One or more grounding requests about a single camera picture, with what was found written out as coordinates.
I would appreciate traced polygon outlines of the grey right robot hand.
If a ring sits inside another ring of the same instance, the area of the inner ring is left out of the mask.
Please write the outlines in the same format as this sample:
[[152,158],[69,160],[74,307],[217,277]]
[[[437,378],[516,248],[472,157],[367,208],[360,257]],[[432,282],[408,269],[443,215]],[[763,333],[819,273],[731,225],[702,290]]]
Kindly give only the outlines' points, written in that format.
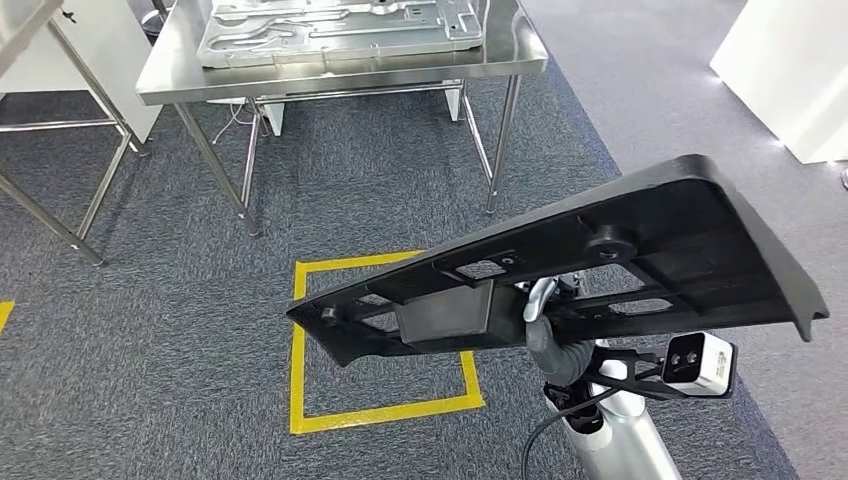
[[522,318],[525,343],[537,367],[550,384],[567,387],[587,370],[595,344],[590,340],[558,343],[544,307],[558,288],[557,277],[542,277],[530,288]]

